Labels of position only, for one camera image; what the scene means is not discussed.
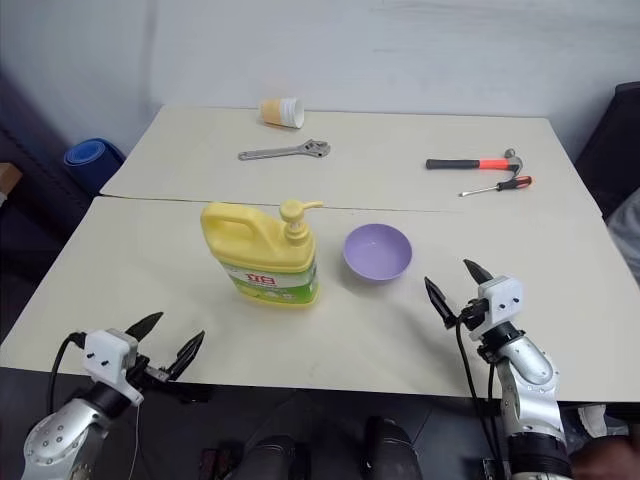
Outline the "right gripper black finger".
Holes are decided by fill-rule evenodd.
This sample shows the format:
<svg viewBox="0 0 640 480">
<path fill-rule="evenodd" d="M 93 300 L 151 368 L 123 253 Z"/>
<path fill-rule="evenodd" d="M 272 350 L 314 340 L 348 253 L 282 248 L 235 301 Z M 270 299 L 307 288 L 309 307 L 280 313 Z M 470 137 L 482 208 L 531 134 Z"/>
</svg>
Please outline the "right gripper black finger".
<svg viewBox="0 0 640 480">
<path fill-rule="evenodd" d="M 472 261 L 470 259 L 464 259 L 463 263 L 467 268 L 469 274 L 471 275 L 472 279 L 478 285 L 484 284 L 494 279 L 493 275 L 490 272 L 488 272 L 484 267 L 482 267 L 475 261 Z"/>
<path fill-rule="evenodd" d="M 436 312 L 442 318 L 445 328 L 454 328 L 458 323 L 458 316 L 449 308 L 444 294 L 428 277 L 424 277 L 424 283 L 428 298 Z"/>
</svg>

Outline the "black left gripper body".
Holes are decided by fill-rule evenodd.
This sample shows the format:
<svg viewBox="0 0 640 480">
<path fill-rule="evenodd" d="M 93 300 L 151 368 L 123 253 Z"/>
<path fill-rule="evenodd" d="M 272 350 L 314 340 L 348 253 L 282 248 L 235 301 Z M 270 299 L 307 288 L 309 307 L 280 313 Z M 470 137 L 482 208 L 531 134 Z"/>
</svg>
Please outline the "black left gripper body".
<svg viewBox="0 0 640 480">
<path fill-rule="evenodd" d="M 127 382 L 137 391 L 148 391 L 169 381 L 169 374 L 150 365 L 150 359 L 137 353 L 133 366 L 127 369 Z"/>
</svg>

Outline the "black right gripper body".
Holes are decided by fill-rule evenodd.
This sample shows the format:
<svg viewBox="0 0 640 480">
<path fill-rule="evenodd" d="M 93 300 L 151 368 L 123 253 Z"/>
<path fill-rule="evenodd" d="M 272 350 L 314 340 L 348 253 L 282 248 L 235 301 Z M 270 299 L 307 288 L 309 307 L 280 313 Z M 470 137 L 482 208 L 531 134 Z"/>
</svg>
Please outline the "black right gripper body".
<svg viewBox="0 0 640 480">
<path fill-rule="evenodd" d="M 482 341 L 484 333 L 480 327 L 486 320 L 486 314 L 489 311 L 489 301 L 485 298 L 476 298 L 468 302 L 461 310 L 456 320 L 456 339 L 462 338 L 462 326 L 465 326 L 470 332 L 472 341 Z"/>
</svg>

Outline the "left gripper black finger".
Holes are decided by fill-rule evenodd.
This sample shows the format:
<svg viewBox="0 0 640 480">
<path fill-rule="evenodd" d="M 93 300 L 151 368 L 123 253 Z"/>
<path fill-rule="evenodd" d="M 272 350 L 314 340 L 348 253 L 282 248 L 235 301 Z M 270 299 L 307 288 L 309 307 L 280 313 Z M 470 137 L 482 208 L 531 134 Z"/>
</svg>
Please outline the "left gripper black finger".
<svg viewBox="0 0 640 480">
<path fill-rule="evenodd" d="M 176 360 L 166 368 L 169 381 L 177 380 L 195 359 L 205 337 L 202 330 L 188 340 L 176 354 Z"/>
<path fill-rule="evenodd" d="M 153 330 L 162 316 L 163 312 L 149 314 L 130 326 L 125 333 L 140 342 Z"/>
</svg>

